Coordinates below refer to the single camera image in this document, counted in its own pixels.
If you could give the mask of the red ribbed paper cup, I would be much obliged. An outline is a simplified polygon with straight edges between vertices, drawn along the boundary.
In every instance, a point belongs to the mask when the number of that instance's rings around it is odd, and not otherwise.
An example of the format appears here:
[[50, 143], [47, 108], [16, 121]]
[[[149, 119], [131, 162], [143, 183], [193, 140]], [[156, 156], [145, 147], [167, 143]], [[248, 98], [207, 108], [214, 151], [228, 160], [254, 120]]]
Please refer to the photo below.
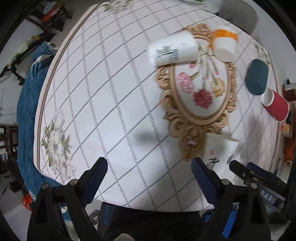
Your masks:
[[288, 102], [274, 90], [267, 88], [261, 96], [261, 102], [276, 121], [282, 122], [288, 117], [290, 111]]

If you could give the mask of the dark teal paper cup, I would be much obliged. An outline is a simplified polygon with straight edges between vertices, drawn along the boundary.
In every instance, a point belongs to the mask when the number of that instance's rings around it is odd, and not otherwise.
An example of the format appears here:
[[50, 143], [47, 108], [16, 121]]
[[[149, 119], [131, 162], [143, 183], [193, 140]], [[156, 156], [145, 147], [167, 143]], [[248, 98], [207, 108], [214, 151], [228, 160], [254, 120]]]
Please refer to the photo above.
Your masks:
[[266, 90], [267, 79], [267, 65], [260, 59], [252, 60], [245, 77], [245, 84], [248, 91], [252, 95], [262, 95]]

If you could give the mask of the orange and white paper cup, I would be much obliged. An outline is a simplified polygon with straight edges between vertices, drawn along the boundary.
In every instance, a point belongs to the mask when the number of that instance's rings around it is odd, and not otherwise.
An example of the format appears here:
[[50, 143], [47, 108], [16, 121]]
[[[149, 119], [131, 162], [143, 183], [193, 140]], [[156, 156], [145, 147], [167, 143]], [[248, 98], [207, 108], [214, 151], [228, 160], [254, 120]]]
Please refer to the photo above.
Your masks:
[[214, 56], [222, 62], [232, 62], [238, 46], [238, 33], [227, 26], [217, 26], [212, 32]]

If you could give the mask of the white paper cup green text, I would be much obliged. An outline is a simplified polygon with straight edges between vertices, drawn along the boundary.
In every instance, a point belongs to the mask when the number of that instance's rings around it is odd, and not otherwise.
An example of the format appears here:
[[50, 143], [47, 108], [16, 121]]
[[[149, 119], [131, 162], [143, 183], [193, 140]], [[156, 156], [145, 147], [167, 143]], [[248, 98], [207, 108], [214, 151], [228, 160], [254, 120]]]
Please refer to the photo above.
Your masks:
[[147, 54], [155, 67], [194, 61], [198, 55], [198, 43], [185, 30], [149, 44]]

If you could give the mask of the floral diamond pattern tablecloth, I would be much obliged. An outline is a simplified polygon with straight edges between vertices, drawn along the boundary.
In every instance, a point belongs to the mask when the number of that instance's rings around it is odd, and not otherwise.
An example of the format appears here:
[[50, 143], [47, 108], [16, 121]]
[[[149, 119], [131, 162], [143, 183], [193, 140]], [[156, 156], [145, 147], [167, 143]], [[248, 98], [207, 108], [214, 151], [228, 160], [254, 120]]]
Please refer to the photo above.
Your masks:
[[[238, 33], [232, 62], [218, 60], [212, 32]], [[198, 43], [194, 61], [155, 67], [148, 45], [181, 31]], [[254, 59], [270, 55], [248, 33], [208, 11], [170, 1], [95, 4], [65, 38], [38, 101], [34, 165], [67, 184], [99, 157], [108, 172], [95, 198], [155, 211], [210, 207], [191, 173], [206, 132], [239, 140], [234, 159], [270, 170], [278, 122], [245, 84]]]

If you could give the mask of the blue quilted blanket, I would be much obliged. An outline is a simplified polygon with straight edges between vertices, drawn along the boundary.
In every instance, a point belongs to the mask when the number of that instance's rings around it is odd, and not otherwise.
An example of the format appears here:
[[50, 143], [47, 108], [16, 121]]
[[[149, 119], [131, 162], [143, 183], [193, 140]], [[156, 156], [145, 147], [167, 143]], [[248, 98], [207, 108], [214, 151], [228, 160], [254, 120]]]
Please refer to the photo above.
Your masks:
[[44, 183], [58, 186], [55, 180], [42, 175], [34, 165], [34, 127], [35, 116], [41, 89], [49, 66], [55, 56], [48, 42], [43, 42], [33, 53], [32, 65], [23, 84], [16, 108], [18, 125], [17, 164], [24, 185], [31, 199], [36, 201], [37, 194]]

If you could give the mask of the black tripod stand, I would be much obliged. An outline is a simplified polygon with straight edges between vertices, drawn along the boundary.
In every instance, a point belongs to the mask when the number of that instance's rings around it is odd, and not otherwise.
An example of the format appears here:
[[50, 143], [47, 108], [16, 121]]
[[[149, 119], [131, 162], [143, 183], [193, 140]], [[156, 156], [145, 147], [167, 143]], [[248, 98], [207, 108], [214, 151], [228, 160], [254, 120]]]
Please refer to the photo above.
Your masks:
[[30, 38], [23, 44], [19, 46], [16, 53], [12, 57], [10, 63], [8, 63], [1, 71], [1, 78], [7, 73], [11, 72], [16, 76], [19, 81], [19, 85], [23, 85], [25, 83], [25, 78], [20, 76], [16, 72], [16, 67], [27, 57], [29, 54], [34, 52], [43, 42], [49, 42], [56, 35], [56, 33], [52, 32], [43, 32], [36, 36], [30, 36]]

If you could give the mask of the grey cushioned chair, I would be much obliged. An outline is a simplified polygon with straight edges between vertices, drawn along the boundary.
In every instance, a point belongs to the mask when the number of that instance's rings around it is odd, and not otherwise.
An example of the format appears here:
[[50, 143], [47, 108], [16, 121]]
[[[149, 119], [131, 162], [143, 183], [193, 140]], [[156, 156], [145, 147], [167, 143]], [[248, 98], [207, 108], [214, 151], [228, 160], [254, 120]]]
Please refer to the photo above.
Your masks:
[[223, 1], [219, 16], [241, 28], [251, 35], [257, 25], [258, 17], [255, 9], [245, 1]]

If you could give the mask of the dark wooden chair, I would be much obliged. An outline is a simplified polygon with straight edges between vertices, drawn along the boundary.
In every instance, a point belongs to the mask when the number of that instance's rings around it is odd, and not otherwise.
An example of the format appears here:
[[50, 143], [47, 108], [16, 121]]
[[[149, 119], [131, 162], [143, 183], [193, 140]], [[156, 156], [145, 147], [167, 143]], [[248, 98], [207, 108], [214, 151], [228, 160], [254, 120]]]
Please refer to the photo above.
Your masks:
[[72, 14], [65, 8], [63, 1], [42, 1], [26, 20], [40, 27], [44, 32], [63, 32], [65, 19], [72, 19]]

